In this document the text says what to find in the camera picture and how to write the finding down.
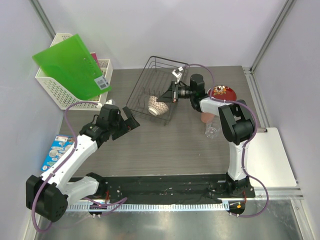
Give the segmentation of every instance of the white plastic basket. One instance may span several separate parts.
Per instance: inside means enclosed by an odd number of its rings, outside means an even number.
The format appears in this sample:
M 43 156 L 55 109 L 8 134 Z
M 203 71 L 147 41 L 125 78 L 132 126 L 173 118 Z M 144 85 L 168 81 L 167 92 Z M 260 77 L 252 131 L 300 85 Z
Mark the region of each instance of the white plastic basket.
M 53 45 L 62 42 L 63 40 L 70 38 L 72 35 L 69 33 L 57 33 L 52 41 Z M 98 59 L 100 68 L 103 72 L 105 79 L 111 82 L 111 76 L 113 72 L 113 67 L 109 59 Z M 36 73 L 35 78 L 41 84 L 41 86 L 46 90 L 46 92 L 50 95 L 50 97 L 54 100 L 54 102 L 61 108 L 65 110 L 71 104 L 81 102 L 82 100 L 76 98 L 71 92 L 69 92 L 64 86 L 62 86 L 59 82 L 57 82 L 52 77 L 46 76 L 46 74 L 39 68 Z M 103 94 L 94 97 L 88 101 L 93 103 L 101 103 L 104 105 L 107 101 L 108 92 L 104 92 Z M 96 105 L 83 103 L 78 104 L 70 108 L 71 110 L 99 110 Z

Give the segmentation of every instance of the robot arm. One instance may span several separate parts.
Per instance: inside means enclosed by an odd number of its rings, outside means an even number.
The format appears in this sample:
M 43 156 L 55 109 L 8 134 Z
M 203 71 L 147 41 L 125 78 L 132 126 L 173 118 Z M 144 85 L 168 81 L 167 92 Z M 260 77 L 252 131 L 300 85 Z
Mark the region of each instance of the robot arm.
M 172 73 L 179 75 L 178 70 Z M 202 113 L 210 113 L 220 117 L 221 128 L 224 137 L 229 142 L 229 168 L 226 173 L 227 190 L 232 195 L 242 193 L 249 185 L 249 177 L 243 171 L 247 166 L 247 143 L 245 142 L 253 135 L 255 121 L 251 114 L 240 104 L 227 103 L 223 100 L 213 100 L 206 94 L 205 82 L 200 74 L 190 77 L 190 86 L 182 84 L 181 81 L 173 81 L 168 91 L 160 96 L 158 102 L 175 103 L 178 99 L 190 99 L 193 109 Z
M 26 206 L 32 209 L 32 204 L 40 186 L 49 178 L 43 188 L 35 212 L 51 222 L 58 221 L 65 213 L 67 206 L 72 205 L 86 196 L 102 196 L 106 192 L 106 182 L 103 177 L 89 173 L 81 180 L 68 184 L 71 177 L 83 162 L 93 154 L 102 143 L 115 140 L 140 126 L 130 110 L 123 108 L 127 120 L 121 116 L 117 106 L 105 104 L 102 106 L 96 121 L 86 124 L 77 136 L 77 145 L 71 157 L 69 154 L 75 144 L 40 177 L 32 175 L 26 181 Z

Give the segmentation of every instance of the wooden tabletop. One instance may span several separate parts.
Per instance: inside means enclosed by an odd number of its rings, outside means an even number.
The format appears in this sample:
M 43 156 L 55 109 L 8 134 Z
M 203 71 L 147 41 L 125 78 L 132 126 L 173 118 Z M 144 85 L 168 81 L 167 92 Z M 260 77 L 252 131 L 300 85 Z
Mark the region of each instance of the wooden tabletop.
M 244 99 L 255 111 L 252 96 L 241 66 L 210 67 L 214 85 L 232 88 L 237 99 Z M 123 108 L 139 78 L 142 69 L 114 70 L 112 90 L 108 99 Z M 205 88 L 212 80 L 205 69 L 192 67 L 189 75 L 201 74 Z M 91 122 L 96 111 L 71 110 L 68 119 L 76 132 Z M 222 132 L 215 139 L 205 135 L 205 124 L 200 113 L 193 110 L 188 99 L 179 101 L 176 111 L 166 126 L 136 118 L 140 127 L 118 138 L 105 142 L 75 173 L 83 177 L 94 172 L 102 176 L 146 176 L 180 174 L 223 174 L 229 167 L 229 145 Z M 63 120 L 61 134 L 70 135 Z

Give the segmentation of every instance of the dish rack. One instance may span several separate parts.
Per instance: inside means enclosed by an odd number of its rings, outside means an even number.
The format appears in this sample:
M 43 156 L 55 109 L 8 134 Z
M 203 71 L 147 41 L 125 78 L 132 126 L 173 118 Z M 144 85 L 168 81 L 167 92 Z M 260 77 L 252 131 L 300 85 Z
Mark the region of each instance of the dish rack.
M 57 33 L 50 45 L 50 47 L 62 42 L 65 39 L 72 37 L 69 33 Z M 105 79 L 111 82 L 111 76 L 113 72 L 113 67 L 109 59 L 98 59 L 101 71 Z M 35 78 L 40 83 L 40 85 L 46 90 L 54 102 L 59 106 L 60 109 L 65 110 L 71 104 L 81 102 L 81 99 L 75 97 L 71 92 L 69 92 L 64 86 L 57 82 L 54 78 L 47 76 L 41 68 L 39 68 L 36 73 Z M 104 92 L 99 96 L 89 99 L 89 102 L 101 103 L 104 105 L 107 101 L 108 92 Z M 70 108 L 71 110 L 99 110 L 96 105 L 89 103 L 82 103 L 75 105 Z
M 172 81 L 177 78 L 172 74 L 174 69 L 188 65 L 185 62 L 175 61 L 159 56 L 151 56 L 142 70 L 138 81 L 126 103 L 135 117 L 151 120 L 153 122 L 168 124 L 177 107 L 176 103 L 166 103 L 169 110 L 158 116 L 152 115 L 148 111 L 150 96 L 157 98 L 164 94 L 170 87 Z M 188 75 L 188 68 L 184 68 L 181 81 Z

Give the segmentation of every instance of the white wall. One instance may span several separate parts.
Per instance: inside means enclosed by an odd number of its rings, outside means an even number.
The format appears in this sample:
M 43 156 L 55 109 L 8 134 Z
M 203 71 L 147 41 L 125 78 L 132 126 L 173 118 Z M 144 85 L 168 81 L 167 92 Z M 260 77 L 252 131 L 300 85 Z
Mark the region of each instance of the white wall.
M 296 1 L 256 71 L 271 123 L 279 128 L 317 228 L 320 223 L 317 207 L 320 202 L 319 9 L 318 0 Z
M 116 69 L 152 56 L 252 65 L 285 0 L 40 0 L 58 33 L 79 33 Z
M 35 79 L 32 55 L 51 40 L 29 1 L 1 1 L 0 34 L 0 233 L 19 240 L 30 217 L 26 180 L 40 173 L 62 111 Z

